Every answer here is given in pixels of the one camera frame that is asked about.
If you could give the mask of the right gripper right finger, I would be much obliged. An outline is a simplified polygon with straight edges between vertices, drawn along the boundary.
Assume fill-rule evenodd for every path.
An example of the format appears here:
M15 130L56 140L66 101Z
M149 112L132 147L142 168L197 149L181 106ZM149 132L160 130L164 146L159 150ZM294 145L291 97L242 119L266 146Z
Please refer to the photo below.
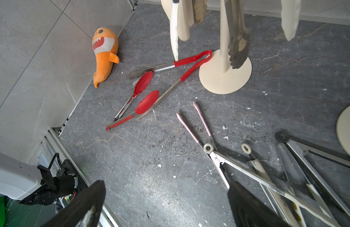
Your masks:
M238 227L289 226L239 182L229 183L228 199Z

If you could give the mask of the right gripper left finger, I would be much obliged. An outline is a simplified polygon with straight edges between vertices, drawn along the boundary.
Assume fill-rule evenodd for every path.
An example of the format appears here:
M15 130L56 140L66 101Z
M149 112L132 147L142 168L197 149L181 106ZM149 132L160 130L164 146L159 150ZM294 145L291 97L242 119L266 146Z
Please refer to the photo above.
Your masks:
M105 196L105 182L97 180L43 226L96 227L99 223Z

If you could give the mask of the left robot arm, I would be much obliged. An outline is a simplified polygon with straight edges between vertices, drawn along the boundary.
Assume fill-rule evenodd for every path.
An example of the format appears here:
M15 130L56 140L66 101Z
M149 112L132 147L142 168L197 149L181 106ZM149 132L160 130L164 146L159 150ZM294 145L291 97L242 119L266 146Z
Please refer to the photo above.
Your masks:
M55 153L48 167L29 165L0 152L0 195L25 205L50 205L76 192L79 179Z

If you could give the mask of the blue handle cream tongs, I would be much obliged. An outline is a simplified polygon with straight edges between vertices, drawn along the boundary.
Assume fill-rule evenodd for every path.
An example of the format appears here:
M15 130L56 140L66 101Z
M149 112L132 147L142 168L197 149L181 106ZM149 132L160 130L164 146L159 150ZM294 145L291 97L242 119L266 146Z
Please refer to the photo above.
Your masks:
M170 43L175 61L179 60L178 41L190 39L190 26L194 23L192 1L161 0L161 5L170 21Z

